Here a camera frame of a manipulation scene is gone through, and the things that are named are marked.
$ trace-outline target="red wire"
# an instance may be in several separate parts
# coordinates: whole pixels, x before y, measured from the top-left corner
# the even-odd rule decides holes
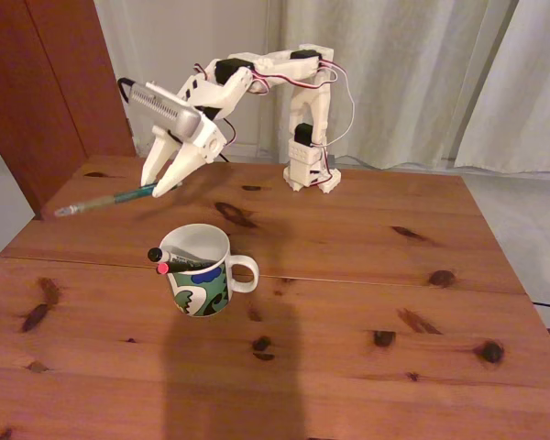
[[[340,66],[339,64],[336,64],[335,62],[330,61],[330,60],[320,60],[320,64],[323,64],[324,66],[333,65],[337,69],[340,69],[342,72],[344,72],[344,73],[347,72],[347,71],[344,70],[344,68],[342,66]]]
[[[330,172],[330,167],[328,167],[328,152],[326,151],[326,149],[324,148],[324,162],[326,164],[326,171],[328,171],[328,175],[330,177],[328,177],[328,179],[326,179],[325,181],[315,181],[314,183],[312,183],[310,185],[310,188],[312,188],[313,186],[316,186],[316,185],[321,185],[322,183],[326,183],[326,182],[329,182],[331,179],[332,179],[332,172]]]
[[[256,78],[260,78],[260,79],[265,79],[265,78],[280,78],[286,82],[288,82],[289,84],[293,84],[297,87],[302,87],[304,89],[319,89],[320,87],[322,87],[323,85],[326,85],[326,84],[331,84],[331,83],[334,83],[336,80],[337,80],[337,77],[334,78],[333,80],[328,80],[328,81],[323,81],[322,83],[320,84],[307,84],[305,82],[296,82],[295,80],[292,80],[291,78],[288,78],[287,76],[285,75],[279,75],[279,74],[273,74],[273,75],[263,75],[261,73],[257,73],[255,71],[253,71],[253,76],[255,76]]]
[[[254,81],[260,82],[261,84],[263,84],[263,87],[265,87],[265,91],[264,91],[264,92],[261,92],[261,93],[258,93],[258,92],[251,92],[251,93],[252,93],[252,94],[257,94],[258,96],[264,96],[264,95],[268,94],[269,91],[270,91],[269,84],[268,84],[265,80],[263,80],[262,78],[257,78],[257,77],[255,77],[254,75],[253,75],[253,77],[254,77],[255,79],[252,81],[252,83],[253,83]]]
[[[208,74],[205,72],[204,68],[198,64],[197,62],[193,65],[193,69],[197,71],[198,73],[203,73],[203,77],[206,81],[208,81]]]

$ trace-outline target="red marker cap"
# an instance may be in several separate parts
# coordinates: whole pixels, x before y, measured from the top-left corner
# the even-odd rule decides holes
[[[159,275],[165,275],[166,273],[169,273],[169,264],[167,263],[161,263],[157,266],[157,273]]]

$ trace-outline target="mug handle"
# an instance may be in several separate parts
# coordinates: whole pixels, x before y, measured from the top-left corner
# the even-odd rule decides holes
[[[259,283],[259,265],[251,257],[244,255],[231,255],[228,259],[228,266],[232,268],[234,265],[239,264],[245,266],[253,272],[253,281],[240,282],[234,279],[230,280],[230,288],[235,292],[249,293],[255,290]]]

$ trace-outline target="mug pattern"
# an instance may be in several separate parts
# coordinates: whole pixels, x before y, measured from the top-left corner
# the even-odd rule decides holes
[[[191,316],[210,316],[224,309],[230,301],[226,264],[204,273],[188,275],[171,273],[178,289],[174,292],[173,301],[185,314]]]

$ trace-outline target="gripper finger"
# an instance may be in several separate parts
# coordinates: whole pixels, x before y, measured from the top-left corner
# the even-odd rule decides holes
[[[199,149],[192,143],[185,142],[177,154],[177,158],[169,166],[162,179],[153,190],[153,197],[161,197],[183,179],[196,171],[206,161]]]
[[[162,128],[154,126],[153,133],[155,134],[155,142],[143,166],[143,172],[140,176],[141,186],[149,185],[157,179],[157,174],[179,145]]]

